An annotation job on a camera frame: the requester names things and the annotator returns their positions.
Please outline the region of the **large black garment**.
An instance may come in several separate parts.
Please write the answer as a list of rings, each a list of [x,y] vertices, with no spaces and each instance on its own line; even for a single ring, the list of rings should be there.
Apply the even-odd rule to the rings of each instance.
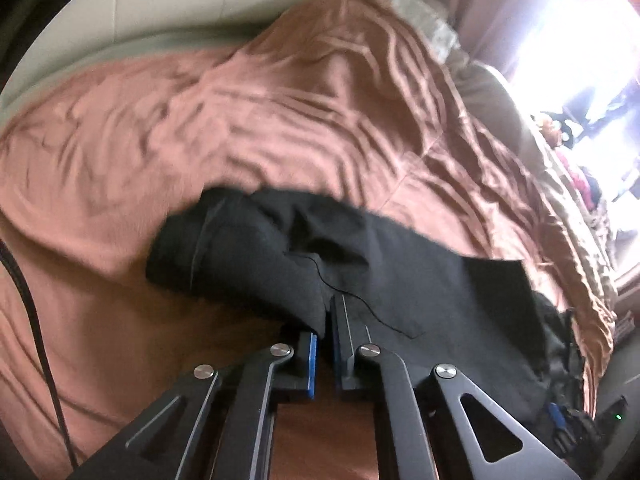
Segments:
[[[286,315],[318,334],[343,296],[370,341],[407,363],[450,363],[524,424],[583,408],[572,318],[513,260],[465,257],[328,196],[211,188],[170,216],[145,274],[193,297]]]

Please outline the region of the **clothes clutter on windowsill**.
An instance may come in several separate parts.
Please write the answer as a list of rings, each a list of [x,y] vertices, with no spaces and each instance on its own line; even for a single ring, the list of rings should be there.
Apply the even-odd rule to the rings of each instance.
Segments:
[[[611,209],[615,197],[611,167],[594,143],[578,142],[576,124],[561,114],[536,113],[533,121],[570,178],[587,210]]]

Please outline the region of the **beige duvet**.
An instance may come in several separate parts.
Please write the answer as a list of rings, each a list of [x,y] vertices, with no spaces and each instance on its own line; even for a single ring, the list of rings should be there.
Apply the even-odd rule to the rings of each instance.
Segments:
[[[468,112],[502,142],[534,176],[553,213],[567,230],[594,296],[613,309],[613,242],[608,211],[592,214],[574,188],[559,155],[550,148],[533,119],[523,114],[498,70],[474,61],[461,50],[449,53],[446,66]]]

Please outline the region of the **rust brown bed sheet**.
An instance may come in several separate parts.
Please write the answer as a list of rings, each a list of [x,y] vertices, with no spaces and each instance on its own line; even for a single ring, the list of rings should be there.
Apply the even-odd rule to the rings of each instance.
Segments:
[[[387,6],[314,0],[242,47],[84,68],[2,128],[1,237],[35,297],[68,427],[2,278],[1,420],[38,478],[66,477],[189,365],[228,363],[273,334],[144,278],[168,214],[215,184],[329,195],[459,254],[520,260],[576,313],[585,409],[596,409],[612,315],[537,180]]]

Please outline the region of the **light patterned pillow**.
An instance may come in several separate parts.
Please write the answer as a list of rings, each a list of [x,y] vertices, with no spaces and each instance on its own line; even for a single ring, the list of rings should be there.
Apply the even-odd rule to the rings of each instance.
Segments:
[[[428,43],[442,64],[459,45],[458,34],[436,10],[423,0],[383,0]]]

